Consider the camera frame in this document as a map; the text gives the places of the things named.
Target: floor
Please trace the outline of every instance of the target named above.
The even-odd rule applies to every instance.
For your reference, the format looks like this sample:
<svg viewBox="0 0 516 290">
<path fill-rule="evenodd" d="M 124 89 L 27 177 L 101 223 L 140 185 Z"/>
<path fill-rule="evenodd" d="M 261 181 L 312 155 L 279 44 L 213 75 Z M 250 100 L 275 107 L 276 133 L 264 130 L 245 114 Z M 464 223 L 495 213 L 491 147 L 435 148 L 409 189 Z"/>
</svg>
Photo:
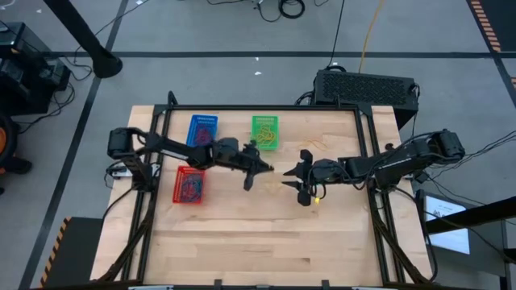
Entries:
<svg viewBox="0 0 516 290">
<path fill-rule="evenodd" d="M 72 2 L 92 31 L 138 5 L 134 0 Z M 516 77 L 516 55 L 504 43 L 495 52 L 486 31 L 479 29 L 473 13 L 478 4 L 473 2 L 385 1 L 368 42 L 368 51 L 375 53 L 368 55 L 362 70 L 413 77 L 422 87 L 415 131 L 455 131 L 467 151 L 516 126 L 516 91 L 510 80 Z M 1 9 L 9 3 L 0 0 L 2 21 L 23 21 L 53 51 L 72 55 L 77 42 L 42 0 L 17 0 Z M 33 170 L 0 178 L 6 188 L 0 196 L 0 287 L 37 286 L 62 220 L 102 216 L 110 192 L 103 181 L 110 164 L 107 134 L 127 124 L 133 105 L 164 103 L 169 90 L 181 104 L 293 104 L 329 61 L 340 4 L 330 0 L 316 7 L 309 0 L 301 18 L 266 23 L 251 1 L 210 6 L 199 0 L 149 0 L 119 26 L 100 33 L 101 43 L 119 52 L 123 71 L 104 80 L 72 81 L 74 103 L 19 137 L 19 155 L 34 163 Z M 358 69 L 377 4 L 345 2 L 333 61 L 350 72 Z M 275 1 L 266 0 L 263 12 L 268 19 L 276 16 Z M 79 57 L 77 62 L 88 64 L 89 59 Z M 85 73 L 73 70 L 78 76 Z M 57 97 L 66 98 L 66 93 Z M 405 126 L 402 137 L 408 138 L 410 131 Z M 481 202 L 513 196 L 514 149 L 508 143 L 446 172 L 439 182 Z M 433 184 L 423 187 L 435 192 Z M 508 225 L 508 231 L 513 247 L 516 228 Z M 441 259 L 438 281 L 498 288 L 497 277 Z"/>
</svg>

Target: blue container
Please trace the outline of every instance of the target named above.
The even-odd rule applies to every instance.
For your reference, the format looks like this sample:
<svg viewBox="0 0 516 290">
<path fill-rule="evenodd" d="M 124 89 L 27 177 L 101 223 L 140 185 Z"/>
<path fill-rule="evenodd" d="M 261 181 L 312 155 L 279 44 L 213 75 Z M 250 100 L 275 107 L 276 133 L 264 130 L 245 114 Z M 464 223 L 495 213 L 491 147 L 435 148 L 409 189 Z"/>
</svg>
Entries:
<svg viewBox="0 0 516 290">
<path fill-rule="evenodd" d="M 217 123 L 218 117 L 214 115 L 192 115 L 186 145 L 191 147 L 204 146 L 215 140 Z"/>
</svg>

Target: green box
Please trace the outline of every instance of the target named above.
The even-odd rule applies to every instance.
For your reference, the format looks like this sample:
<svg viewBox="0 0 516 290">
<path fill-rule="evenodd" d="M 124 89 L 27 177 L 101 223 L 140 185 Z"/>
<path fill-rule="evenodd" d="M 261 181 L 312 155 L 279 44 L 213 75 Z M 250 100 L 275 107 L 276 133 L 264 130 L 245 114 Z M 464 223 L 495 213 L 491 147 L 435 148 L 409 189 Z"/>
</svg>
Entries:
<svg viewBox="0 0 516 290">
<path fill-rule="evenodd" d="M 279 138 L 277 116 L 252 116 L 251 140 L 256 141 L 259 149 L 276 150 Z"/>
</svg>

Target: wooden table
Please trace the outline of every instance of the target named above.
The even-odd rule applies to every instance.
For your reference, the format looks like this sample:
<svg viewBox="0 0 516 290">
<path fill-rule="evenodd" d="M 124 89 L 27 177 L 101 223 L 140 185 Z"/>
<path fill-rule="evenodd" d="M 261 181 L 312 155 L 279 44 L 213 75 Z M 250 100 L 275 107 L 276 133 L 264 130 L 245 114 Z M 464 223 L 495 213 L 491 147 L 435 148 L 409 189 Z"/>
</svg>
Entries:
<svg viewBox="0 0 516 290">
<path fill-rule="evenodd" d="M 152 110 L 152 106 L 133 107 L 129 126 L 148 131 Z M 321 280 L 330 280 L 332 286 L 381 285 L 367 193 L 351 185 L 327 186 L 320 205 L 303 207 L 297 203 L 296 190 L 281 184 L 293 179 L 282 173 L 295 166 L 302 148 L 309 149 L 315 160 L 360 155 L 352 112 L 178 110 L 172 113 L 169 138 L 186 141 L 192 114 L 217 114 L 217 138 L 236 137 L 241 147 L 249 140 L 253 114 L 278 115 L 280 146 L 261 154 L 276 170 L 256 176 L 252 190 L 245 192 L 242 172 L 211 168 L 202 204 L 177 205 L 172 203 L 173 186 L 177 166 L 184 162 L 165 158 L 144 283 L 211 285 L 222 279 L 224 285 L 316 286 Z M 380 147 L 398 145 L 392 108 L 374 107 L 373 114 Z M 364 133 L 369 143 L 366 122 Z M 318 140 L 327 148 L 306 140 Z M 372 154 L 370 144 L 368 153 Z M 411 193 L 409 182 L 399 186 Z M 129 187 L 128 179 L 117 180 L 110 202 Z M 416 207 L 399 193 L 390 196 L 400 246 L 430 277 Z M 125 247 L 135 197 L 123 199 L 105 220 L 92 279 L 103 274 Z M 395 280 L 388 249 L 389 274 Z M 139 254 L 138 247 L 131 277 Z"/>
</svg>

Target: red container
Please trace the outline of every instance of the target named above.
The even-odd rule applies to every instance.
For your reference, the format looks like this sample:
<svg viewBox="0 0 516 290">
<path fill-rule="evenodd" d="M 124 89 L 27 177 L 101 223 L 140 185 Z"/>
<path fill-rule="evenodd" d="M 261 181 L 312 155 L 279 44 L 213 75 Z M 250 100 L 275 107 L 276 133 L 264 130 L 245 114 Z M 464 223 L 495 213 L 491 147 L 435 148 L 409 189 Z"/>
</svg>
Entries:
<svg viewBox="0 0 516 290">
<path fill-rule="evenodd" d="M 188 166 L 178 167 L 172 202 L 191 205 L 200 204 L 203 185 L 203 170 L 197 170 Z"/>
</svg>

